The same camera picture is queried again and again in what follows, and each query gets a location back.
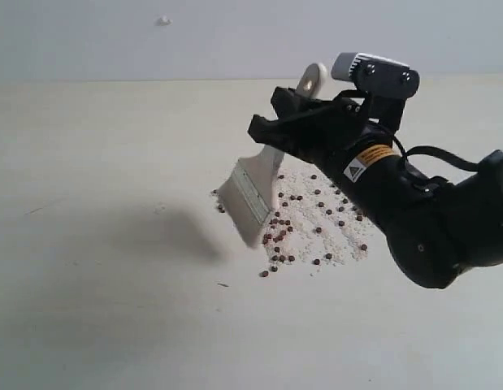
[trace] white table surface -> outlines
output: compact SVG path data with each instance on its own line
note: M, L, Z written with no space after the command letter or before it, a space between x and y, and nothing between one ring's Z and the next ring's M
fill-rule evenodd
M257 277L208 192L294 84L0 86L0 390L503 389L503 266L426 290L376 234L363 261ZM425 80L400 137L503 149L503 76Z

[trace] white wall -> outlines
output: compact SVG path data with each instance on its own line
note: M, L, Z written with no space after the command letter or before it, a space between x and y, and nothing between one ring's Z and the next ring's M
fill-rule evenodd
M295 77L346 50L503 72L503 0L0 0L0 81Z

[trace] brush bristles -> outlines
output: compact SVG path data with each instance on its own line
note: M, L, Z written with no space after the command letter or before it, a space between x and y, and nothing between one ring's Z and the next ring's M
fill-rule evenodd
M271 216L268 215L264 221L258 221L231 177L220 186L217 192L220 203L232 218L242 240L250 248L256 248L262 228Z

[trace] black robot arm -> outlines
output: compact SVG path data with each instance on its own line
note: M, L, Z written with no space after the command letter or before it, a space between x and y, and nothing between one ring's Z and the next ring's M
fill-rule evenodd
M474 164L433 146L405 151L396 132L419 85L405 64L345 53L332 76L356 89L322 101L278 87L271 98L278 119L255 115L248 133L332 180L386 236L397 265L416 284L446 288L473 267L503 263L503 153ZM409 164L413 154L474 174L458 184L429 178Z

